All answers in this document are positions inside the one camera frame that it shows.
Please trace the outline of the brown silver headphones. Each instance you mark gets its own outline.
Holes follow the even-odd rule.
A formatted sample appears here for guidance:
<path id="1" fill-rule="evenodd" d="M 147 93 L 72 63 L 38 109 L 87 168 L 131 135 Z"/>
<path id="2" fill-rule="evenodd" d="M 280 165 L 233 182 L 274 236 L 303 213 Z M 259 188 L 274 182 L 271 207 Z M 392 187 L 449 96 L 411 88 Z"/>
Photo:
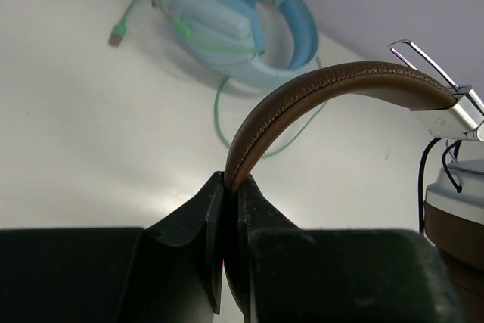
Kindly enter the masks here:
<path id="1" fill-rule="evenodd" d="M 471 87 L 444 86 L 401 65 L 364 61 L 314 70 L 283 84 L 244 120 L 231 143 L 225 188 L 235 194 L 272 142 L 313 107 L 337 96 L 364 95 L 408 108 L 438 138 L 483 140 L 483 102 Z"/>

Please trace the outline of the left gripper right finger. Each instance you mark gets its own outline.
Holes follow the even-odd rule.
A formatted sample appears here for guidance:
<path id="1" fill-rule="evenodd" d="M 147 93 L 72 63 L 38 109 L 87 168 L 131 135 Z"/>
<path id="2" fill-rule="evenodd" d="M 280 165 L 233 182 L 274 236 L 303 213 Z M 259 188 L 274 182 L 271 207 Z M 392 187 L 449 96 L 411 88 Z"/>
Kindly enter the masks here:
<path id="1" fill-rule="evenodd" d="M 225 192 L 225 271 L 247 322 L 461 322 L 443 262 L 405 229 L 302 229 L 253 178 Z"/>

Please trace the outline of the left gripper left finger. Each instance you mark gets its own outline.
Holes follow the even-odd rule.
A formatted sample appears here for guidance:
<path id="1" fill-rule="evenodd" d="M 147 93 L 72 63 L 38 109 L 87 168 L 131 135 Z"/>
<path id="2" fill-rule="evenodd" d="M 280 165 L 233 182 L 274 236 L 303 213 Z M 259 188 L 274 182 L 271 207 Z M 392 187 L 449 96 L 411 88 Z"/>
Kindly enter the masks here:
<path id="1" fill-rule="evenodd" d="M 1 232 L 3 322 L 211 322 L 224 188 L 214 173 L 148 228 Z"/>

